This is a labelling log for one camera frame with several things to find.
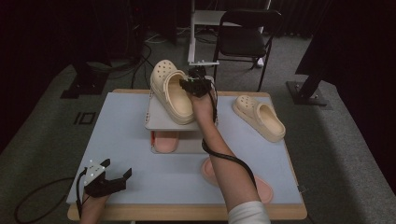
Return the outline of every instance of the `beige clog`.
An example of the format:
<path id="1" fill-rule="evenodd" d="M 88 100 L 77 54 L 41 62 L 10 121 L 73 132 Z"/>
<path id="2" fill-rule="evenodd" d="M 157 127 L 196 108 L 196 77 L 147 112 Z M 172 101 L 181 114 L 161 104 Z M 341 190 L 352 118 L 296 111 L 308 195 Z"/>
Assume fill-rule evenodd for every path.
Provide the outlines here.
<path id="1" fill-rule="evenodd" d="M 275 110 L 254 97 L 238 96 L 233 102 L 233 111 L 270 142 L 278 142 L 285 136 L 285 126 L 277 118 Z"/>
<path id="2" fill-rule="evenodd" d="M 201 175 L 208 183 L 217 187 L 219 186 L 210 158 L 207 158 L 202 163 Z M 259 193 L 262 203 L 271 202 L 274 197 L 274 191 L 271 186 L 256 175 L 254 175 L 254 180 L 256 181 L 257 192 Z"/>
<path id="3" fill-rule="evenodd" d="M 150 85 L 169 117 L 177 124 L 188 124 L 194 117 L 191 101 L 179 85 L 181 79 L 187 79 L 184 72 L 177 70 L 172 62 L 162 60 L 151 73 Z"/>

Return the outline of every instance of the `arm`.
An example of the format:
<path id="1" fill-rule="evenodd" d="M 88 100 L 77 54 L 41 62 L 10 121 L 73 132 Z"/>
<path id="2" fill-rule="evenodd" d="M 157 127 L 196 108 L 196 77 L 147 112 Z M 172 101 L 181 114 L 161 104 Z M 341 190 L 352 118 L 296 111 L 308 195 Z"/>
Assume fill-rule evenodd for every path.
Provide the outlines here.
<path id="1" fill-rule="evenodd" d="M 215 152 L 234 156 L 213 123 L 213 108 L 210 96 L 207 94 L 201 98 L 191 95 L 189 97 L 195 119 L 207 145 Z M 210 156 L 210 160 L 229 212 L 238 204 L 260 200 L 259 194 L 244 167 L 236 162 L 214 156 Z"/>
<path id="2" fill-rule="evenodd" d="M 105 209 L 106 201 L 110 197 L 93 198 L 84 193 L 80 224 L 97 224 Z"/>

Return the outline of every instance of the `hand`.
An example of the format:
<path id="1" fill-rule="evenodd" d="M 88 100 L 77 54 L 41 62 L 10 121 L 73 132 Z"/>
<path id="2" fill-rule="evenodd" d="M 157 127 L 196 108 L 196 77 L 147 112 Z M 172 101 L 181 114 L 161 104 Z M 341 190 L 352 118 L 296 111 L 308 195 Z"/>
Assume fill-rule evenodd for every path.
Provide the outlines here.
<path id="1" fill-rule="evenodd" d="M 82 214 L 80 224 L 96 224 L 105 209 L 106 202 L 110 195 L 93 198 L 84 192 L 82 197 Z"/>
<path id="2" fill-rule="evenodd" d="M 191 95 L 186 92 L 187 96 L 191 100 L 192 111 L 194 113 L 195 119 L 199 123 L 212 122 L 213 123 L 213 105 L 209 93 L 205 94 L 201 98 Z"/>

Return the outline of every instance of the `clog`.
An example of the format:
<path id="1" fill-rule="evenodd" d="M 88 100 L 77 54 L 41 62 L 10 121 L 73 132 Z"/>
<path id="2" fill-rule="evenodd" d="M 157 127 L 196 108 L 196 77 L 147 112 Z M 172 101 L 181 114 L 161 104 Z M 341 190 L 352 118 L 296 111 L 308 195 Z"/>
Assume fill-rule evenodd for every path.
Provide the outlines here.
<path id="1" fill-rule="evenodd" d="M 160 153 L 171 153 L 177 149 L 178 132 L 160 132 L 154 134 L 154 148 Z"/>
<path id="2" fill-rule="evenodd" d="M 238 96 L 233 102 L 233 111 L 270 142 L 278 142 L 285 136 L 285 126 L 277 118 L 275 110 L 254 97 Z"/>
<path id="3" fill-rule="evenodd" d="M 194 117 L 191 101 L 179 85 L 180 79 L 187 79 L 184 72 L 177 70 L 172 62 L 162 60 L 151 73 L 150 85 L 169 117 L 177 124 L 188 124 Z"/>
<path id="4" fill-rule="evenodd" d="M 210 158 L 207 158 L 202 163 L 201 175 L 208 183 L 217 187 L 219 186 Z M 257 192 L 259 193 L 262 203 L 271 202 L 274 197 L 274 191 L 271 186 L 256 175 L 254 175 L 254 180 L 256 181 Z"/>

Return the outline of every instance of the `black chair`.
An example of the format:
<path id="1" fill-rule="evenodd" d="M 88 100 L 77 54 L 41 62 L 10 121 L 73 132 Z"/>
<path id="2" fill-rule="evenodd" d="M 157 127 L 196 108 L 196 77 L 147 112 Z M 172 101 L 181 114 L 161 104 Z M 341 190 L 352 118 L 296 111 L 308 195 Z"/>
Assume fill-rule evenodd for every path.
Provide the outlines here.
<path id="1" fill-rule="evenodd" d="M 262 88 L 265 68 L 271 52 L 272 40 L 282 24 L 282 15 L 272 9 L 239 8 L 226 11 L 221 17 L 218 39 L 213 62 L 237 61 L 253 63 L 253 69 L 258 60 L 265 56 L 262 77 L 259 88 Z M 226 58 L 219 58 L 219 53 Z M 213 78 L 216 80 L 218 65 L 215 65 Z"/>

